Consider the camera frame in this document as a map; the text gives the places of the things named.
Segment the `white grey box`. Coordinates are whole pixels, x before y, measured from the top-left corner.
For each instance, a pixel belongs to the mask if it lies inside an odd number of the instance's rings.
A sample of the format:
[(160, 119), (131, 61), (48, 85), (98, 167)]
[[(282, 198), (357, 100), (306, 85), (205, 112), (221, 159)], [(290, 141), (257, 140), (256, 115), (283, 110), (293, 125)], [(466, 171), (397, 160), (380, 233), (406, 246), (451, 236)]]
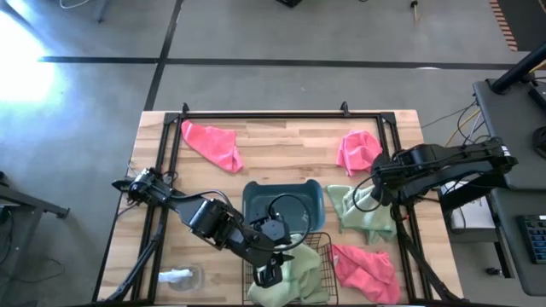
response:
[(453, 234), (462, 234), (466, 229), (485, 229), (487, 219), (482, 217), (482, 199), (473, 200), (448, 213), (448, 226)]

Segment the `light green microfiber towel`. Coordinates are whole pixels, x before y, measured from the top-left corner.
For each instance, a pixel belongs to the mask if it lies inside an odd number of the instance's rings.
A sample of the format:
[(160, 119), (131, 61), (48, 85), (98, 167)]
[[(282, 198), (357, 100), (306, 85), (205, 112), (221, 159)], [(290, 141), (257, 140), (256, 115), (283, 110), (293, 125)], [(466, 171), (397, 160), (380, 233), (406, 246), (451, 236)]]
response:
[(330, 294), (322, 288), (322, 260), (305, 243), (283, 253), (293, 259), (281, 266), (282, 281), (272, 287), (259, 287), (254, 282), (247, 297), (264, 307), (284, 307), (290, 303), (323, 304)]

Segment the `orange black floor mat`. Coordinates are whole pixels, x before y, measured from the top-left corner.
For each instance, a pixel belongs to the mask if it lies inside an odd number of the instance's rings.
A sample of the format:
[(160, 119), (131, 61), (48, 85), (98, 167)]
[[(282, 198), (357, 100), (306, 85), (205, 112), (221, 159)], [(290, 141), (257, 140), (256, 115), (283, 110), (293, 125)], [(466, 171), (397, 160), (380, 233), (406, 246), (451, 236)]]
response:
[(531, 52), (546, 42), (546, 0), (488, 0), (512, 51)]

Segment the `grey desk top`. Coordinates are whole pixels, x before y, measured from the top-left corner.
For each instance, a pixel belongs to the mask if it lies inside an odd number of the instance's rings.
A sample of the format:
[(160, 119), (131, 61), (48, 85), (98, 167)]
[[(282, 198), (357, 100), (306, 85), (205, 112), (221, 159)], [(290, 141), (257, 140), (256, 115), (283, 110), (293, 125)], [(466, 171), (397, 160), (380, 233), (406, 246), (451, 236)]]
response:
[(546, 264), (534, 264), (526, 249), (517, 217), (546, 215), (546, 192), (524, 192), (496, 188), (491, 198), (497, 208), (521, 287), (529, 296), (546, 297)]
[(514, 84), (502, 94), (491, 90), (488, 81), (473, 84), (477, 103), (492, 136), (502, 139), (518, 160), (504, 175), (507, 185), (518, 190), (546, 190), (546, 159), (532, 145), (533, 132), (546, 126), (546, 108), (531, 97), (532, 84)]

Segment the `white crumpled wipe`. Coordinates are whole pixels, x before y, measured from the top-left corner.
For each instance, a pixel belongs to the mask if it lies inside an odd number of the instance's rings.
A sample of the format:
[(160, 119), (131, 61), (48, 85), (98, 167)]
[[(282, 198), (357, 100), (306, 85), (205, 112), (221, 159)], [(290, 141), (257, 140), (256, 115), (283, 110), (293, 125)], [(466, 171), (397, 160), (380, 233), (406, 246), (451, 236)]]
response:
[(172, 269), (158, 274), (158, 282), (178, 283), (186, 278), (192, 278), (193, 272), (190, 269)]

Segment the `teal plastic bin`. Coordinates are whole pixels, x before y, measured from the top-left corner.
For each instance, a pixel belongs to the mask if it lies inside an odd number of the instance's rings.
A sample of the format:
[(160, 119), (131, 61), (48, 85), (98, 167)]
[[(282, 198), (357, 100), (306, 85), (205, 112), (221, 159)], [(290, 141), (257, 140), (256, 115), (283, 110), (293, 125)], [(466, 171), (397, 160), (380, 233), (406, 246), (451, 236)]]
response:
[(311, 232), (320, 231), (325, 223), (325, 206), (322, 187), (314, 179), (305, 183), (285, 183), (261, 185), (250, 182), (243, 190), (242, 208), (245, 222), (250, 223), (268, 214), (270, 202), (280, 194), (291, 194), (298, 197), (308, 208), (310, 215), (299, 201), (283, 196), (277, 200), (272, 209), (279, 212), (288, 224), (291, 234), (303, 234), (307, 223), (311, 224)]

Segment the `black round pole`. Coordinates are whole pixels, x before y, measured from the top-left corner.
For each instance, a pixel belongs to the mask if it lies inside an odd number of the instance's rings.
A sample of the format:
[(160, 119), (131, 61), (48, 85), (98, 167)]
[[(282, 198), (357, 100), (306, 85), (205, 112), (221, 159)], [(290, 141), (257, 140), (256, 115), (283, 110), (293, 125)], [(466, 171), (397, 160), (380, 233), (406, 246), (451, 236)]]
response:
[(490, 88), (497, 94), (502, 94), (512, 84), (519, 82), (523, 77), (546, 61), (546, 42), (534, 49), (521, 61), (505, 72), (499, 79), (490, 84)]

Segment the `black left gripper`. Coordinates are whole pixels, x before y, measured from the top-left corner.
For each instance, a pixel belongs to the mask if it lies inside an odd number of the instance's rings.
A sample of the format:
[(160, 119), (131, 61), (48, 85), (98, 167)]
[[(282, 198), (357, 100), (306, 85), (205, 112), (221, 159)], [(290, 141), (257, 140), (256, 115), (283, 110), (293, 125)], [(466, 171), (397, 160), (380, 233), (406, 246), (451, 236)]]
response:
[(254, 283), (258, 287), (266, 287), (267, 274), (273, 274), (273, 286), (282, 282), (284, 276), (282, 266), (292, 260), (294, 260), (294, 256), (288, 252), (274, 252), (266, 265), (261, 267), (253, 266)]

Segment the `black keyboard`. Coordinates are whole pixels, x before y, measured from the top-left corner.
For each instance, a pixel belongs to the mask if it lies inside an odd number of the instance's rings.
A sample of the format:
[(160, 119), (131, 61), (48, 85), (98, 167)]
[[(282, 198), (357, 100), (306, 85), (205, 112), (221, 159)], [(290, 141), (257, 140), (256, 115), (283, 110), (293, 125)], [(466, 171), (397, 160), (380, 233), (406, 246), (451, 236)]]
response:
[(516, 220), (530, 260), (546, 264), (546, 215), (523, 215)]

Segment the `black metal table frame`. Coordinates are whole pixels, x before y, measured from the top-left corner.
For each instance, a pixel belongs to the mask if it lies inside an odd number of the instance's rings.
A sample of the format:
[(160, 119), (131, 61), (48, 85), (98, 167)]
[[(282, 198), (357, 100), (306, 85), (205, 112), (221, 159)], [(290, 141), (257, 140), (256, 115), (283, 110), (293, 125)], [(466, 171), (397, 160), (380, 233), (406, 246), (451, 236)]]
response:
[[(165, 118), (171, 119), (180, 112), (143, 112), (138, 126), (130, 162), (135, 171), (156, 166), (159, 157), (160, 169), (168, 171), (173, 155), (177, 122), (167, 127), (167, 141), (161, 143)], [(248, 182), (260, 184), (303, 183), (307, 179), (317, 180), (321, 186), (329, 184), (356, 185), (356, 177), (349, 178), (334, 161), (341, 138), (351, 130), (367, 130), (381, 143), (385, 143), (392, 154), (400, 148), (411, 148), (424, 143), (421, 124), (416, 110), (350, 111), (345, 117), (343, 111), (240, 111), (201, 112), (188, 111), (188, 119), (201, 125), (212, 125), (227, 130), (236, 130), (236, 145), (240, 149), (244, 168), (237, 174), (221, 170), (194, 150), (183, 140), (180, 141), (176, 165), (176, 188), (183, 192), (195, 193), (202, 190), (218, 189), (228, 195), (237, 209), (242, 209), (242, 191)], [(385, 251), (390, 255), (397, 270), (402, 287), (402, 300), (407, 301), (406, 286), (398, 243), (364, 244), (363, 235), (353, 230), (344, 234), (338, 232), (338, 220), (328, 196), (325, 196), (325, 224), (322, 227), (334, 244), (358, 246), (369, 251)], [(424, 201), (416, 208), (414, 225), (419, 229), (421, 243), (427, 261), (442, 282), (458, 296), (462, 287), (456, 270), (455, 260), (444, 226), (439, 204)], [(146, 235), (152, 235), (160, 220), (160, 209), (148, 210), (144, 204), (131, 209), (116, 219), (113, 226), (105, 267), (93, 300), (102, 301), (113, 294), (121, 281), (135, 265), (137, 252), (148, 242)], [(243, 260), (233, 253), (217, 251), (189, 232), (175, 213), (168, 213), (166, 235), (159, 253), (161, 260), (154, 256), (145, 265), (142, 278), (137, 282), (139, 292), (132, 294), (132, 288), (125, 301), (128, 305), (240, 305), (246, 297)], [(150, 290), (154, 264), (157, 271), (177, 266), (197, 265), (205, 271), (204, 286), (201, 290), (177, 292), (169, 286), (156, 282)]]

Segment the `pink microfiber towel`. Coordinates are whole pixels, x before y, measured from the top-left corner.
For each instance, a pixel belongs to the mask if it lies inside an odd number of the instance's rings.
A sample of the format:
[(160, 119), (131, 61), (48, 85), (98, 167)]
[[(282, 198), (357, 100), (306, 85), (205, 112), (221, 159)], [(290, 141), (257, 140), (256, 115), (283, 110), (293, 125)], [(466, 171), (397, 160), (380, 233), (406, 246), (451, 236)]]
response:
[(230, 173), (237, 173), (244, 167), (239, 148), (236, 146), (236, 132), (210, 125), (198, 125), (188, 120), (181, 124), (184, 141), (198, 154), (215, 166)]
[(396, 270), (386, 252), (332, 245), (332, 258), (341, 286), (357, 289), (375, 303), (396, 304), (400, 300)]
[(354, 177), (360, 171), (370, 172), (374, 160), (382, 153), (380, 142), (366, 130), (353, 130), (341, 140), (336, 165)]

